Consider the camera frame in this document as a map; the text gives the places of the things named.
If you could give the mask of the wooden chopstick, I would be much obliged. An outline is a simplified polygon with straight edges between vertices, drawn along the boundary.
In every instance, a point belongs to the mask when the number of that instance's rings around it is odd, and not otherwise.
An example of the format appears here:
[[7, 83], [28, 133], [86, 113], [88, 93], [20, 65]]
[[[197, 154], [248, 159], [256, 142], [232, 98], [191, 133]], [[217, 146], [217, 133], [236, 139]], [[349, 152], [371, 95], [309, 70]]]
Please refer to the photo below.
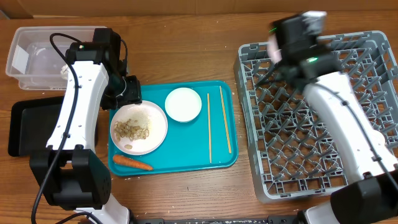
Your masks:
[[209, 161], [212, 163], [212, 143], [211, 143], [211, 114], [210, 114], [210, 94], [206, 94], [207, 99], [207, 115], [208, 115], [208, 145], [209, 145]]
[[222, 110], [223, 110], [223, 120], [224, 120], [224, 128], [225, 128], [225, 131], [226, 131], [226, 140], [227, 140], [227, 145], [228, 145], [228, 152], [229, 152], [229, 154], [231, 154], [232, 150], [231, 150], [231, 143], [230, 143], [230, 138], [229, 138], [228, 122], [227, 122], [227, 119], [226, 119], [226, 109], [225, 109], [225, 105], [224, 105], [223, 90], [222, 90], [221, 86], [219, 86], [219, 89], [220, 89], [221, 107], [222, 107]]

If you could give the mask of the white tissue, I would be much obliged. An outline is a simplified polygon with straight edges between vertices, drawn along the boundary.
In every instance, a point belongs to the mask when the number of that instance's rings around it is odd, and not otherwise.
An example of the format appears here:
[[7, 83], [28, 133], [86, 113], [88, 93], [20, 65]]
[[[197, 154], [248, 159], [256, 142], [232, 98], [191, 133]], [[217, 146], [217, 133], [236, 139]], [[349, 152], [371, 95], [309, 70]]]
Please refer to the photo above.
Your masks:
[[60, 76], [61, 76], [62, 79], [68, 80], [68, 74], [69, 74], [69, 66], [68, 65], [64, 65], [61, 68]]

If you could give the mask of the pink rimmed bowl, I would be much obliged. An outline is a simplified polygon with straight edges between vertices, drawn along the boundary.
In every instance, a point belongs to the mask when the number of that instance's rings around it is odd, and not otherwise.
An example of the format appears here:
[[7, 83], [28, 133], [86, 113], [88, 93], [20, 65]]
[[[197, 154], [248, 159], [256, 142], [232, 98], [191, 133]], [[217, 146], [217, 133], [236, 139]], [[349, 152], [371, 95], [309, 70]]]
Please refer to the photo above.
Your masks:
[[277, 64], [282, 60], [282, 54], [277, 43], [277, 38], [275, 34], [269, 37], [267, 45], [267, 53], [272, 63]]

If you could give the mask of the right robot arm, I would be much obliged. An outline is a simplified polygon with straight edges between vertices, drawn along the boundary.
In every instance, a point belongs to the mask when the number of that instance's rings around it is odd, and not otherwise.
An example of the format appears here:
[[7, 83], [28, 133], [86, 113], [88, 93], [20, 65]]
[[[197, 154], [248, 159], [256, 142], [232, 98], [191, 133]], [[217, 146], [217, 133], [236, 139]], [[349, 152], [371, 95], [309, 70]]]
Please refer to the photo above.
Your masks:
[[397, 215], [397, 158], [359, 104], [349, 76], [319, 42], [324, 11], [270, 25], [267, 54], [282, 81], [300, 90], [326, 124], [348, 179], [328, 202], [303, 210], [296, 223], [376, 223]]

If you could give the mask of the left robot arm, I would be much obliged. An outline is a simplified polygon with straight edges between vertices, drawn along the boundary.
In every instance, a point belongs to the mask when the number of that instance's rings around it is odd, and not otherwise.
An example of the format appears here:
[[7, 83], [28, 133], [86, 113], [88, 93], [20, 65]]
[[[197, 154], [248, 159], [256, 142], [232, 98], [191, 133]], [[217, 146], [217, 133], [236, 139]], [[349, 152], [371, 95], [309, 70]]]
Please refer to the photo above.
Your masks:
[[127, 45], [110, 28], [93, 39], [72, 39], [60, 54], [67, 65], [67, 89], [52, 135], [30, 155], [38, 198], [95, 223], [133, 223], [130, 209], [111, 193], [109, 169], [95, 153], [99, 110], [142, 102], [141, 85], [127, 73]]

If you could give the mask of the white bowl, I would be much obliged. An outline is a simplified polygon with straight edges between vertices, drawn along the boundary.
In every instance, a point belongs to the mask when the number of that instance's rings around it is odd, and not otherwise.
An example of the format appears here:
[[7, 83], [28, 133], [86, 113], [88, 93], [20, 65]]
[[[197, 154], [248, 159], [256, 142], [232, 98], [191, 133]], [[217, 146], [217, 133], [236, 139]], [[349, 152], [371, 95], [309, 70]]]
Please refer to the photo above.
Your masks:
[[169, 117], [180, 123], [194, 120], [201, 111], [199, 94], [191, 88], [176, 88], [165, 99], [165, 110]]

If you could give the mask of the white plate with food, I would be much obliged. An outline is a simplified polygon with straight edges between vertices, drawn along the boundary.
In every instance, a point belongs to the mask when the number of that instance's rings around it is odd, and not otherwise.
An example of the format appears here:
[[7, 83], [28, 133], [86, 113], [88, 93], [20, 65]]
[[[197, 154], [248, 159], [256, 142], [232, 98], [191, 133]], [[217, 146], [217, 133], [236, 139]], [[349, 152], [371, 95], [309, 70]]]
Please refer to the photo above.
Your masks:
[[164, 111], [150, 101], [116, 110], [109, 126], [113, 144], [133, 156], [156, 150], [165, 140], [167, 131], [168, 121]]

